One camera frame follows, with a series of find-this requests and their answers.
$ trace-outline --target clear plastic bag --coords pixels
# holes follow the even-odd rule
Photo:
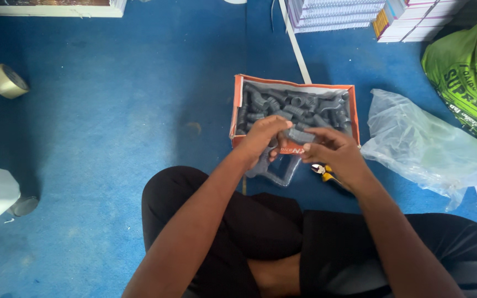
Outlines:
[[[361,148],[422,189],[450,198],[457,208],[468,186],[477,185],[477,139],[423,111],[399,94],[373,89],[371,139]]]

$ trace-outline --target blue carpet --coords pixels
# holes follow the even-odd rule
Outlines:
[[[0,17],[0,63],[30,83],[0,97],[0,167],[38,208],[4,224],[0,298],[119,297],[144,255],[146,181],[178,164],[210,172],[230,151],[233,75],[302,82],[277,4],[129,1],[113,18]],[[420,67],[423,45],[378,44],[371,28],[299,34],[314,83],[354,84],[362,144],[372,88],[400,93],[459,125]],[[404,212],[444,212],[448,199],[369,162]],[[358,212],[301,166],[287,189],[248,192],[305,209]],[[454,212],[477,221],[473,189]]]

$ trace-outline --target cardboard box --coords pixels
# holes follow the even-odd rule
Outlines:
[[[237,112],[242,106],[242,88],[244,82],[250,82],[259,88],[273,88],[279,90],[302,91],[308,93],[324,94],[326,92],[334,92],[337,89],[345,89],[349,92],[349,117],[351,118],[351,130],[353,138],[358,145],[360,145],[360,133],[358,130],[358,116],[356,115],[356,99],[354,97],[354,85],[322,85],[322,84],[295,84],[286,81],[278,81],[275,79],[256,78],[254,76],[247,76],[238,74],[235,75],[235,97],[233,100],[233,116],[231,119],[231,128],[229,130],[229,138],[233,148],[238,146],[245,135],[235,135]],[[281,148],[282,154],[301,154],[304,152],[303,147],[288,142],[288,146]]]

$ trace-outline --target masking tape roll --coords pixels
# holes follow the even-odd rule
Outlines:
[[[9,66],[0,64],[0,94],[8,99],[14,99],[29,91],[29,86],[23,78],[17,75]]]

